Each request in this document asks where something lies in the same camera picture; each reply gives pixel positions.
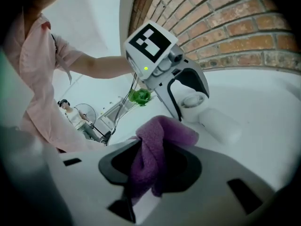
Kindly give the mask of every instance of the brick wall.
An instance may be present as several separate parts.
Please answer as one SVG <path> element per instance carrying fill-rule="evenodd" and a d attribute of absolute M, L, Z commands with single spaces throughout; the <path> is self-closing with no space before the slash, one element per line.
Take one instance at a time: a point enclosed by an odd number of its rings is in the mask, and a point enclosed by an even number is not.
<path fill-rule="evenodd" d="M 135 0 L 129 35 L 148 19 L 177 36 L 186 56 L 203 69 L 301 71 L 292 31 L 271 0 Z"/>

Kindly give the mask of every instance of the person's arm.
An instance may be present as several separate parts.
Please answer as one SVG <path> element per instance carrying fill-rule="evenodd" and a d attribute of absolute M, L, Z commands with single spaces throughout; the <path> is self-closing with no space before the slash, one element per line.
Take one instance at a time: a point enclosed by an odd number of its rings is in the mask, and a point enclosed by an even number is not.
<path fill-rule="evenodd" d="M 110 79 L 134 72 L 123 56 L 93 58 L 86 54 L 75 60 L 69 69 L 96 79 Z"/>
<path fill-rule="evenodd" d="M 81 118 L 83 120 L 86 120 L 86 121 L 90 122 L 89 119 L 88 119 L 88 117 L 86 117 L 81 111 L 79 111 L 79 115 L 81 116 Z"/>

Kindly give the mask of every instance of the pink shirt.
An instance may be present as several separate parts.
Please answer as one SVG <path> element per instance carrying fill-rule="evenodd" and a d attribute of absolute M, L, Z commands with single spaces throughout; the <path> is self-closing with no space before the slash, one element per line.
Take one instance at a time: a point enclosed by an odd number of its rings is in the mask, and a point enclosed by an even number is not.
<path fill-rule="evenodd" d="M 12 24 L 4 43 L 4 52 L 8 60 L 34 92 L 20 129 L 67 152 L 100 149 L 103 144 L 86 140 L 84 135 L 63 117 L 54 100 L 52 77 L 56 68 L 62 68 L 55 59 L 55 43 L 50 28 L 50 22 L 41 15 L 25 39 L 24 16 L 21 15 Z M 70 66 L 82 53 L 61 37 L 54 35 L 54 38 L 57 56 Z"/>

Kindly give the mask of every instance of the pink sleeve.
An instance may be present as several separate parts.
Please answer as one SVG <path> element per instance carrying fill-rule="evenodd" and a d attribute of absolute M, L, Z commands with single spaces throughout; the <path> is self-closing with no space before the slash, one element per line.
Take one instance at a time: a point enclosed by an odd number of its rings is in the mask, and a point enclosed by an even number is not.
<path fill-rule="evenodd" d="M 67 66 L 73 64 L 83 53 L 76 50 L 66 40 L 62 39 L 61 36 L 53 35 L 57 45 L 57 54 L 64 60 Z M 62 67 L 58 64 L 55 66 L 58 69 Z"/>

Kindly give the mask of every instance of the white cylinder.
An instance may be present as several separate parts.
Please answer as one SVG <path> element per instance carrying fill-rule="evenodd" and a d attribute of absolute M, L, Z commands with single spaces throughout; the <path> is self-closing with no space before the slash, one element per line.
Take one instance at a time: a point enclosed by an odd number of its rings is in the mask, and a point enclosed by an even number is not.
<path fill-rule="evenodd" d="M 207 108 L 198 115 L 198 120 L 222 144 L 233 145 L 241 136 L 241 125 L 216 109 Z"/>
<path fill-rule="evenodd" d="M 198 122 L 198 114 L 208 108 L 208 97 L 202 92 L 192 92 L 178 101 L 182 118 L 187 122 Z"/>

